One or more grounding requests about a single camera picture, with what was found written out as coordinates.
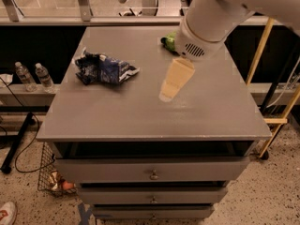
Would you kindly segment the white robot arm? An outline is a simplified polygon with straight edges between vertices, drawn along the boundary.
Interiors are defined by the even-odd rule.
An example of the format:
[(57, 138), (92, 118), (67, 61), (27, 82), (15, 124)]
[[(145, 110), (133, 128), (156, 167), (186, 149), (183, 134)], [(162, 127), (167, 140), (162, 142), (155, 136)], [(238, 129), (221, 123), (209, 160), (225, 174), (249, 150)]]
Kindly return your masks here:
[(159, 98), (171, 101), (195, 73), (197, 61), (210, 59), (236, 26), (254, 13), (272, 18), (300, 36), (300, 0), (192, 0), (175, 32), (179, 54), (168, 68)]

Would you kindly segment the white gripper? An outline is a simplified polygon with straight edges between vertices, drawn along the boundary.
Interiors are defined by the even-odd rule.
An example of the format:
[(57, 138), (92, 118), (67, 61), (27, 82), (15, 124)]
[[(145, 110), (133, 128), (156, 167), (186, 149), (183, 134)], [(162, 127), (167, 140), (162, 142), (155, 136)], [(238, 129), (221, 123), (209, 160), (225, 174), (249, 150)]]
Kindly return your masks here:
[(212, 57), (221, 48), (225, 38), (226, 29), (219, 24), (206, 23), (202, 26), (196, 22), (190, 25), (188, 19), (184, 18), (174, 41), (175, 50), (182, 57), (172, 60), (161, 85), (159, 99), (170, 102), (195, 73), (190, 60), (201, 61)]

